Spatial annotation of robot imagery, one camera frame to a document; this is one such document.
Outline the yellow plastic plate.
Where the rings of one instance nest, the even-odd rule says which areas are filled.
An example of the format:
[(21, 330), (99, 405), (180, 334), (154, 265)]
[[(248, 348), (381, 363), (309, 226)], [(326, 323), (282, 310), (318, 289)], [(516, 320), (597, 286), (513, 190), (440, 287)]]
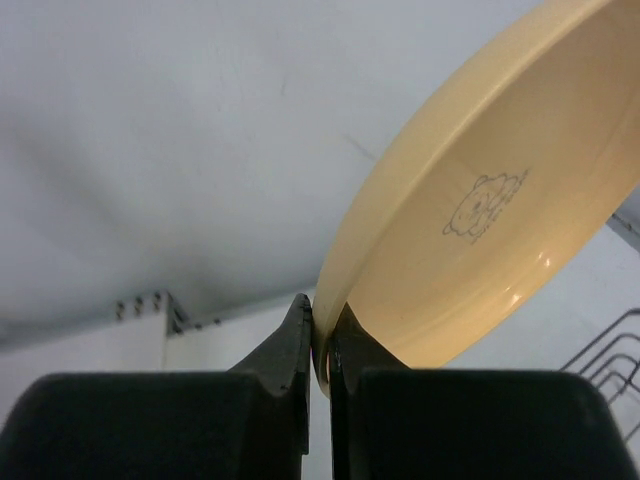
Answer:
[(313, 301), (329, 386), (345, 309), (440, 367), (523, 305), (639, 182), (639, 5), (547, 1), (456, 70), (354, 198)]

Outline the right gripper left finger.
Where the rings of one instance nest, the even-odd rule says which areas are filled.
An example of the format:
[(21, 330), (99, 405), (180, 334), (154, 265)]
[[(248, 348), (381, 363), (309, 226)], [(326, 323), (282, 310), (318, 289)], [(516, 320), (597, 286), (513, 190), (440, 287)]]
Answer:
[(309, 451), (311, 305), (226, 371), (35, 381), (1, 433), (5, 479), (298, 479)]

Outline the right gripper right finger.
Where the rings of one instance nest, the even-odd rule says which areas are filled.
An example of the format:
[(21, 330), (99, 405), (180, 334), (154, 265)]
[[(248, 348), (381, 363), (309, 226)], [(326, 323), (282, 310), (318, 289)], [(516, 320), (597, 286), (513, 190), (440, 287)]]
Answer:
[(635, 479), (586, 379), (549, 370), (412, 369), (345, 308), (329, 341), (337, 479)]

